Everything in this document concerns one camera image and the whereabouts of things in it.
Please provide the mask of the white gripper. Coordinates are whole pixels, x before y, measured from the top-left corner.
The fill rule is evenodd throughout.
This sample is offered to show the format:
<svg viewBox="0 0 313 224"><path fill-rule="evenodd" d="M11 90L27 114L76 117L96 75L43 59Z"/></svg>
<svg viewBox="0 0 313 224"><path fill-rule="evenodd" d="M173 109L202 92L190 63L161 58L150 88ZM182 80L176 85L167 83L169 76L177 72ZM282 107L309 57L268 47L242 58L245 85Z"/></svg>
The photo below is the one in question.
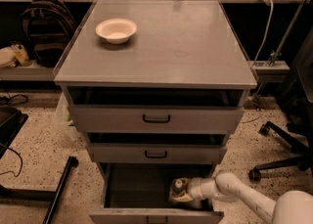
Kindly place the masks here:
<svg viewBox="0 0 313 224"><path fill-rule="evenodd" d="M170 194L171 202L189 202L189 207L194 209L202 208L202 201L213 199L219 194L216 182L212 178L178 178L175 182L176 187L183 187L188 184L188 194Z"/></svg>

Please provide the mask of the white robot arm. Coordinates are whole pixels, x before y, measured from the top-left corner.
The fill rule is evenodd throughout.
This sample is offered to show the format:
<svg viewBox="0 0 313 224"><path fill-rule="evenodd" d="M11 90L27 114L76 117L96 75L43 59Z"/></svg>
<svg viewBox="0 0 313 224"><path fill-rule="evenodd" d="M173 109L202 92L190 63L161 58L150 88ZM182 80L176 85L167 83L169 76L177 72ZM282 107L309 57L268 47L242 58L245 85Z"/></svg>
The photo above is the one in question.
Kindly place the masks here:
<svg viewBox="0 0 313 224"><path fill-rule="evenodd" d="M172 202L241 200L266 224L313 224L312 195L302 191L288 191L274 201L227 171L219 172L213 178L174 179L169 199Z"/></svg>

